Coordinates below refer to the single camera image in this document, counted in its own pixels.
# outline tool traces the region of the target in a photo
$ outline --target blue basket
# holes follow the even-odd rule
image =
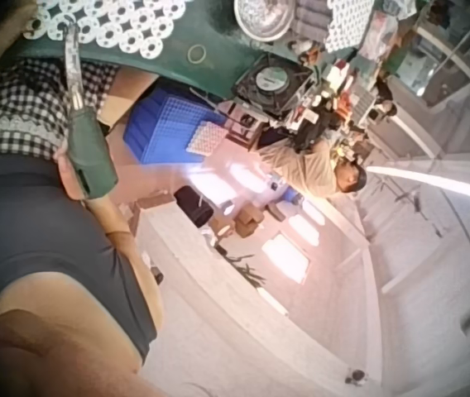
[[[201,122],[222,126],[226,117],[165,88],[156,88],[133,108],[123,139],[142,164],[201,163],[202,155],[185,151]]]

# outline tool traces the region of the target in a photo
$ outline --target workbench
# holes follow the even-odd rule
[[[101,48],[95,42],[81,45],[80,55],[85,60],[144,69],[221,98],[231,98],[232,86],[262,51],[252,48],[238,28],[233,0],[195,0],[187,2],[186,7],[184,16],[175,21],[172,35],[164,39],[164,49],[155,60],[146,60],[139,53],[125,54],[118,47]],[[199,65],[187,60],[189,48],[196,44],[203,45],[207,51],[204,62]],[[47,36],[36,41],[20,39],[6,53],[7,58],[18,56],[62,57],[64,42],[52,41]]]

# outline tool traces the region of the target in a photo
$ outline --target hand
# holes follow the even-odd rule
[[[73,168],[70,159],[66,155],[58,155],[56,163],[59,166],[60,180],[64,186],[64,190],[72,200],[83,200],[84,191],[80,187],[77,174]]]

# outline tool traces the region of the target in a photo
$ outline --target cardboard box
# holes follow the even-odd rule
[[[99,112],[98,120],[113,127],[157,79],[157,74],[144,70],[128,66],[119,68]]]
[[[259,226],[258,223],[256,222],[250,222],[249,224],[244,224],[240,221],[235,221],[235,232],[242,237],[246,238],[248,236],[251,236]]]
[[[235,218],[237,221],[243,224],[248,224],[250,222],[261,223],[264,221],[265,216],[259,208],[249,203],[241,208],[240,212]]]
[[[172,194],[163,193],[152,197],[140,198],[134,203],[131,203],[130,208],[132,210],[132,217],[128,219],[128,226],[130,227],[132,235],[136,236],[137,225],[139,224],[139,216],[142,209],[157,207],[173,201],[176,200]]]

